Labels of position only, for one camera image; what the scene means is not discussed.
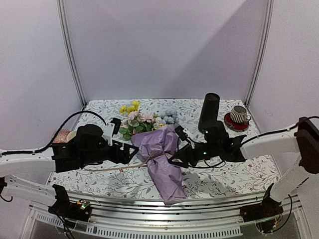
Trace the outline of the flower bouquet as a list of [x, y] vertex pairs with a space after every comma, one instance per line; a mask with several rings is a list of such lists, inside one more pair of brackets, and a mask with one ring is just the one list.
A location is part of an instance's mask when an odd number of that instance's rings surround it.
[[177, 152], [179, 139], [175, 132], [179, 118], [175, 110], [144, 114], [140, 103], [132, 101], [123, 105], [119, 113], [126, 118], [122, 121], [120, 133], [124, 140], [130, 140], [139, 148], [138, 159], [147, 165], [159, 195], [165, 204], [186, 199], [182, 188], [182, 172], [177, 166], [168, 162]]

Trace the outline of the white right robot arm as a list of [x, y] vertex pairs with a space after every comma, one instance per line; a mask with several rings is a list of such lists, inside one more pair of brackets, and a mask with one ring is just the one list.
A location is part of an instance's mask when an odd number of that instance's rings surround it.
[[178, 126], [175, 132], [187, 145], [168, 159], [170, 164], [196, 168], [201, 160], [219, 157], [223, 162], [244, 162], [248, 159], [277, 153], [297, 153], [298, 159], [284, 175], [267, 190], [258, 213], [268, 217], [289, 193], [319, 172], [319, 130], [311, 118], [299, 118], [287, 128], [266, 132], [245, 140], [244, 135], [230, 137], [219, 120], [203, 123], [204, 142], [193, 142], [186, 130]]

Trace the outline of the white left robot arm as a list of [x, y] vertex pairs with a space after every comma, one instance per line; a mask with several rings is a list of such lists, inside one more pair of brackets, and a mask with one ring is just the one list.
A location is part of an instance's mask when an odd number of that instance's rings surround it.
[[139, 151], [138, 147], [113, 140], [118, 127], [108, 123], [103, 128], [94, 124], [79, 127], [70, 133], [67, 142], [53, 143], [47, 149], [1, 151], [0, 194], [31, 200], [48, 207], [55, 206], [63, 216], [74, 212], [63, 187], [41, 185], [17, 177], [30, 172], [69, 172], [85, 166], [111, 161], [128, 164]]

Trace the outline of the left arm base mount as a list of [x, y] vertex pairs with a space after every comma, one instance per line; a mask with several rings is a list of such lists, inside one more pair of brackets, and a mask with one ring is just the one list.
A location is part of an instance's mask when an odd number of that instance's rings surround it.
[[63, 186], [54, 184], [52, 187], [56, 193], [56, 201], [51, 207], [48, 207], [49, 213], [76, 221], [89, 221], [92, 213], [89, 201], [80, 199], [73, 203], [69, 200], [67, 191]]

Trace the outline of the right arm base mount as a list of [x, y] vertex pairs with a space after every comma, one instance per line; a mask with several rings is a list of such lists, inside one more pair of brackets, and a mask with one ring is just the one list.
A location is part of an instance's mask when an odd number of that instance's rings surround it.
[[[272, 183], [268, 187], [261, 202], [240, 208], [239, 214], [243, 218], [244, 222], [280, 216], [280, 214], [284, 212], [281, 203], [270, 198], [270, 191], [273, 185], [274, 184]], [[276, 220], [257, 223], [257, 229], [264, 234], [270, 234], [275, 231], [277, 227], [276, 223]]]

